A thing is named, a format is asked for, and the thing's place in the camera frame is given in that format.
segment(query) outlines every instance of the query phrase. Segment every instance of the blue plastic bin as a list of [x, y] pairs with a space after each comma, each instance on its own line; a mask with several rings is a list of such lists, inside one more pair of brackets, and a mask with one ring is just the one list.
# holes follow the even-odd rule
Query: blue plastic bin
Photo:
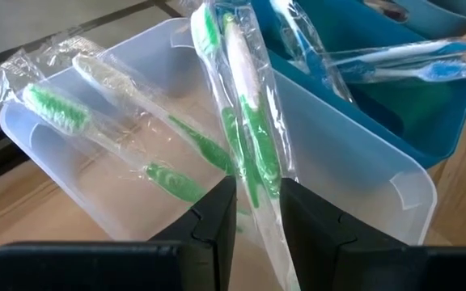
[[[356, 0], [298, 0], [330, 52], [425, 40]], [[432, 167], [454, 153], [466, 119], [466, 80], [352, 86], [361, 110], [326, 90], [286, 61], [276, 39], [269, 0], [253, 0], [273, 67], [349, 118]]]

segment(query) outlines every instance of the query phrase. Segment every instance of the plastic wrapper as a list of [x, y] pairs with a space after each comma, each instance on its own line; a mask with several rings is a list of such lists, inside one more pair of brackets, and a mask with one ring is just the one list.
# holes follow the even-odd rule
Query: plastic wrapper
[[405, 22], [409, 16], [408, 11], [404, 7], [394, 3], [392, 0], [364, 0], [364, 4], [399, 23]]
[[332, 66], [317, 30], [305, 11], [293, 0], [270, 0], [280, 22], [280, 35], [292, 63], [306, 74], [318, 78], [336, 95], [355, 104], [339, 71]]
[[[22, 108], [43, 125], [35, 129], [36, 135], [43, 127], [53, 129], [65, 141], [64, 147], [76, 150], [77, 154], [57, 150], [70, 152], [59, 158], [77, 159], [72, 162], [76, 168], [69, 169], [76, 186], [69, 188], [81, 189], [84, 208], [114, 238], [148, 239], [224, 177], [223, 171], [194, 154], [184, 139], [158, 119], [146, 116], [150, 122], [138, 126], [110, 110], [81, 78], [72, 78], [76, 72], [71, 70], [45, 79], [36, 63], [21, 51], [0, 68], [0, 105], [12, 103], [14, 108]], [[71, 82], [60, 88], [63, 81], [59, 78], [66, 80], [66, 76]], [[59, 175], [61, 186], [71, 180], [67, 174]], [[96, 181], [105, 181], [105, 187], [99, 188]], [[92, 195], [95, 188], [99, 191]], [[102, 217], [98, 209], [109, 209], [105, 216], [117, 219]]]
[[415, 78], [450, 82], [466, 78], [466, 37], [330, 53], [347, 83]]
[[205, 2], [191, 33], [276, 277], [299, 289], [279, 206], [281, 178], [296, 179], [294, 158], [255, 13], [248, 2]]
[[[50, 41], [38, 53], [37, 63], [55, 70], [72, 66], [88, 84], [95, 88], [113, 107], [133, 122], [149, 128], [163, 123], [181, 140], [181, 147], [192, 156], [195, 171], [215, 167], [223, 175], [234, 175], [229, 149], [221, 134], [212, 134], [209, 124], [199, 124], [188, 113], [171, 102], [167, 92], [148, 82], [139, 72], [94, 42], [76, 36], [56, 43]], [[247, 203], [237, 207], [237, 230], [259, 244], [256, 229]]]

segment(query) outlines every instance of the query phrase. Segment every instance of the clear plastic container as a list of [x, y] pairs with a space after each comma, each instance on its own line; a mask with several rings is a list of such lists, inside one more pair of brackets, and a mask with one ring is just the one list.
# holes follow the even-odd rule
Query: clear plastic container
[[[171, 35], [188, 25], [187, 19], [171, 19], [111, 50], [166, 90], [172, 97], [170, 106], [183, 108], [197, 121], [216, 126], [219, 132], [213, 98], [197, 55], [191, 48], [172, 47]], [[409, 156], [288, 78], [278, 72], [275, 77], [300, 183], [405, 243], [422, 243], [436, 205], [436, 191], [427, 173]], [[117, 114], [74, 70], [61, 72], [51, 81], [92, 108]], [[124, 179], [129, 176], [125, 166], [88, 166], [75, 148], [18, 104], [6, 104], [0, 121], [6, 135], [115, 239], [148, 239], [188, 207], [175, 203], [170, 208], [162, 197], [152, 200], [146, 195], [149, 189], [144, 181]], [[161, 132], [156, 138], [174, 138], [173, 134]], [[184, 158], [176, 148], [164, 150], [173, 151], [174, 159]], [[218, 172], [203, 175], [207, 188], [223, 177]], [[146, 209], [153, 204], [167, 207], [166, 215], [149, 216]]]

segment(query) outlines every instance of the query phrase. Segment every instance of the toothbrush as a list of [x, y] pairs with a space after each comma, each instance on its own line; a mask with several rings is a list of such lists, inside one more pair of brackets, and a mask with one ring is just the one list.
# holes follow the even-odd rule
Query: toothbrush
[[340, 98], [355, 104], [355, 100], [350, 94], [348, 87], [344, 84], [341, 80], [341, 75], [337, 71], [335, 67], [326, 66], [325, 61], [328, 60], [327, 55], [320, 55], [317, 51], [316, 47], [312, 44], [312, 42], [305, 36], [303, 30], [299, 27], [294, 20], [294, 17], [290, 13], [293, 11], [294, 13], [299, 13], [299, 15], [303, 18], [303, 20], [308, 25], [308, 31], [312, 34], [313, 38], [316, 38], [316, 43], [320, 48], [323, 48], [323, 44], [321, 44], [320, 36], [318, 35], [315, 28], [309, 24], [311, 20], [308, 18], [307, 14], [303, 12], [301, 6], [298, 3], [293, 3], [292, 0], [270, 0], [271, 6], [275, 12], [277, 12], [282, 18], [283, 21], [289, 25], [292, 34], [294, 35], [293, 40], [288, 40], [288, 36], [285, 33], [282, 33], [283, 43], [287, 46], [287, 50], [293, 51], [294, 48], [292, 47], [293, 43], [296, 42], [298, 45], [298, 49], [300, 50], [301, 54], [304, 57], [304, 62], [306, 64], [307, 74], [311, 74], [321, 80], [328, 80], [333, 84], [327, 85], [332, 87], [334, 93], [339, 96]]
[[264, 93], [248, 44], [235, 21], [235, 16], [227, 13], [223, 21], [227, 58], [230, 60], [239, 104], [251, 134], [255, 163], [267, 193], [271, 198], [278, 198], [282, 176], [276, 146], [265, 116], [265, 103], [262, 100]]
[[124, 150], [99, 129], [91, 111], [50, 89], [29, 84], [23, 89], [24, 105], [59, 132], [70, 137], [85, 137], [139, 169], [162, 189], [188, 202], [201, 199], [206, 193], [199, 184], [156, 162], [149, 162], [136, 150]]
[[427, 41], [419, 44], [405, 44], [397, 47], [385, 48], [375, 53], [367, 53], [357, 57], [349, 57], [335, 61], [332, 65], [343, 65], [352, 61], [366, 63], [405, 59], [419, 55], [444, 56], [466, 52], [466, 40], [438, 40]]
[[77, 72], [96, 90], [103, 92], [109, 103], [117, 108], [126, 108], [127, 104], [132, 103], [145, 109], [182, 136], [209, 163], [227, 175], [235, 173], [230, 155], [220, 145], [151, 101], [128, 75], [96, 57], [79, 54], [72, 62]]
[[221, 112], [222, 126], [235, 156], [239, 177], [244, 182], [246, 191], [251, 198], [256, 226], [273, 265], [273, 270], [284, 290], [299, 289], [282, 225], [278, 223], [279, 219], [273, 211], [274, 205], [272, 202], [268, 202], [269, 195], [265, 194], [265, 186], [261, 181], [263, 178], [260, 177], [260, 171], [256, 169], [256, 164], [249, 156], [244, 131], [240, 128], [235, 110], [222, 87], [222, 78], [229, 76], [219, 74], [218, 70], [221, 65], [227, 65], [227, 60], [222, 55], [220, 32], [210, 9], [212, 8], [209, 7], [209, 4], [203, 3], [191, 16], [193, 44], [210, 77], [214, 97]]
[[226, 139], [236, 161], [239, 177], [243, 180], [253, 208], [260, 206], [258, 197], [261, 178], [247, 149], [247, 141], [235, 110], [225, 96], [221, 78], [217, 72], [220, 64], [221, 36], [217, 24], [206, 4], [201, 5], [190, 18], [193, 44], [210, 77], [212, 90], [222, 119]]
[[380, 69], [360, 61], [340, 67], [346, 82], [378, 82], [386, 78], [419, 78], [425, 82], [450, 82], [466, 78], [466, 62], [434, 61], [419, 69]]

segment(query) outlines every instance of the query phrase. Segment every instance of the green toothbrush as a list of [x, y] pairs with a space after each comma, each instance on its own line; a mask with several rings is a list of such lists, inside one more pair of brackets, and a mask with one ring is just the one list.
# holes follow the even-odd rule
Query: green toothbrush
[[226, 13], [223, 21], [227, 58], [239, 96], [239, 104], [251, 134], [256, 166], [269, 196], [278, 198], [282, 177], [280, 162], [267, 121], [265, 103], [262, 100], [264, 93], [256, 67], [235, 16]]
[[120, 109], [127, 108], [129, 104], [145, 109], [176, 131], [209, 163], [227, 175], [235, 173], [230, 155], [220, 145], [151, 101], [137, 89], [128, 75], [96, 57], [79, 54], [72, 62], [78, 73], [96, 90], [103, 92], [109, 103]]
[[186, 175], [156, 162], [146, 161], [139, 151], [123, 150], [119, 144], [101, 132], [91, 111], [82, 104], [37, 84], [29, 84], [23, 89], [23, 101], [28, 109], [59, 132], [71, 137], [85, 137], [99, 144], [131, 167], [145, 172], [154, 183], [173, 196], [193, 203], [206, 194], [205, 189]]
[[197, 55], [202, 59], [210, 76], [215, 101], [222, 118], [226, 139], [233, 152], [239, 177], [243, 180], [248, 195], [255, 209], [260, 206], [258, 192], [261, 178], [254, 159], [248, 151], [248, 143], [235, 114], [235, 110], [222, 90], [220, 76], [217, 73], [219, 51], [221, 49], [218, 26], [207, 5], [203, 4], [190, 19], [193, 44]]

